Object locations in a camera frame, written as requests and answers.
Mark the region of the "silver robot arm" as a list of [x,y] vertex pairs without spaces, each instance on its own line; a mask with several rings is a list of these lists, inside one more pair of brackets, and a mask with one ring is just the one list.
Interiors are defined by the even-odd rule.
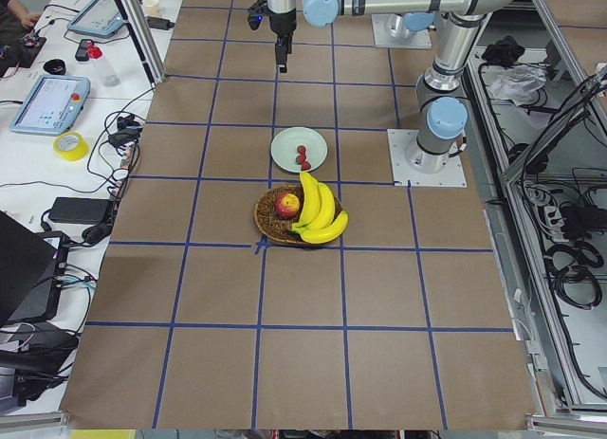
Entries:
[[[432,66],[422,75],[430,89],[451,92],[469,58],[487,15],[513,0],[302,0],[305,20],[313,27],[326,27],[342,15],[445,12],[448,19]],[[248,22],[255,30],[267,17],[277,35],[275,58],[278,71],[286,73],[287,56],[297,27],[296,0],[257,0],[248,9]]]
[[410,165],[423,174],[443,170],[451,146],[462,136],[468,110],[455,93],[471,49],[487,22],[484,15],[449,12],[438,17],[438,49],[416,84],[420,129],[406,148]]

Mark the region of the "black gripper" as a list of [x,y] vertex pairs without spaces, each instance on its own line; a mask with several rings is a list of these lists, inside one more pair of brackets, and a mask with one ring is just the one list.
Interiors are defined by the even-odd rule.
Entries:
[[287,72],[292,37],[297,27],[296,0],[267,0],[271,30],[277,35],[275,60],[279,73]]

